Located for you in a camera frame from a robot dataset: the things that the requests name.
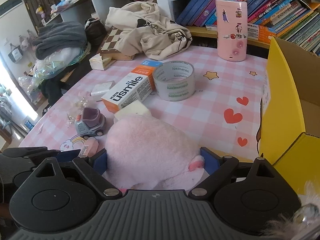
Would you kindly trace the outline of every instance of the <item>cloth with black print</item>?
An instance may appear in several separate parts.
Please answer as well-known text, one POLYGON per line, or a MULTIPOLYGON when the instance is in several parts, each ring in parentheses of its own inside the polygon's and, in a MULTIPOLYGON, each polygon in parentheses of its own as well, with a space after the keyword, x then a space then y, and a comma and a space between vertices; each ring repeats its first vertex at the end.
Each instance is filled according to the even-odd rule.
POLYGON ((187 28, 161 16, 158 5, 152 2, 110 7, 106 26, 122 30, 114 48, 127 56, 144 52, 151 59, 163 60, 186 50, 192 41, 187 28))

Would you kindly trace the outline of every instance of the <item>pink plush toy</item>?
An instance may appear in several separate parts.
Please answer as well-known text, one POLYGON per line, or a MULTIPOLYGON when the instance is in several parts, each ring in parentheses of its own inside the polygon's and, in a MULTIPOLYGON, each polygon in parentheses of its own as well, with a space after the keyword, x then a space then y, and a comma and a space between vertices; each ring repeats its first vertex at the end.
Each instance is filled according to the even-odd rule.
POLYGON ((119 189, 185 189, 200 180, 204 159, 184 132, 152 116, 129 115, 106 141, 106 179, 119 189))

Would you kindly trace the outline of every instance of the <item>pink checkered tablecloth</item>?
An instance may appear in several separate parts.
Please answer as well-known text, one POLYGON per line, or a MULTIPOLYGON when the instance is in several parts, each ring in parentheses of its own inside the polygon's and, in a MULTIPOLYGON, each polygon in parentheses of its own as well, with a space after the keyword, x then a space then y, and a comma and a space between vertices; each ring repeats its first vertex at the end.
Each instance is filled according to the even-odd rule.
MULTIPOLYGON (((20 147, 47 146, 49 149, 80 149, 84 140, 67 124, 71 105, 91 91, 95 84, 118 82, 146 57, 133 61, 116 61, 106 71, 92 70, 74 85, 37 123, 20 147)), ((190 48, 166 61, 183 60, 195 67, 196 92, 180 102, 168 102, 153 92, 143 104, 152 115, 183 131, 200 146, 253 160, 258 156, 256 134, 260 125, 261 87, 266 60, 247 56, 242 62, 228 62, 217 50, 190 48)), ((96 103, 109 125, 113 114, 100 101, 96 103)), ((99 149, 106 135, 97 138, 99 149)))

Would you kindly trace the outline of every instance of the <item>metal screw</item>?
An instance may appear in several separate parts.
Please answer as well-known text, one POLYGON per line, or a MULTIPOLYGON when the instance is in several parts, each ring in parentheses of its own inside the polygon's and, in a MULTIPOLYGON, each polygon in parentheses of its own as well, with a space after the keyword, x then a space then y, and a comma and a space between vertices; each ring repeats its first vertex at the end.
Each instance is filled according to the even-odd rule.
POLYGON ((108 196, 108 197, 113 197, 116 196, 120 193, 120 191, 116 188, 107 188, 104 192, 104 195, 108 196))
POLYGON ((204 188, 194 188, 191 190, 191 193, 195 196, 204 196, 207 194, 207 191, 204 188))

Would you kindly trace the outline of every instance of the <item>table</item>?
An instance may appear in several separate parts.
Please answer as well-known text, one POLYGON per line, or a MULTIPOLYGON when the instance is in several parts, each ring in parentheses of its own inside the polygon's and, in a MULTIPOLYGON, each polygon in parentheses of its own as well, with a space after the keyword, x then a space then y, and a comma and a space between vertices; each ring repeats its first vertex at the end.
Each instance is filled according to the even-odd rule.
MULTIPOLYGON (((116 61, 106 71, 90 71, 45 114, 20 147, 80 149, 84 140, 76 134, 74 126, 67 124, 73 102, 90 92, 97 83, 118 82, 145 59, 144 55, 138 55, 132 61, 116 61)), ((152 115, 183 130, 200 146, 240 157, 243 161, 256 158, 266 60, 247 55, 245 61, 229 62, 219 58, 216 49, 197 46, 190 46, 165 61, 170 60, 193 64, 196 92, 180 102, 164 101, 153 92, 143 102, 152 115)), ((107 111, 102 101, 95 107, 101 110, 111 126, 114 115, 107 111)), ((99 149, 102 149, 106 135, 97 139, 99 149)))

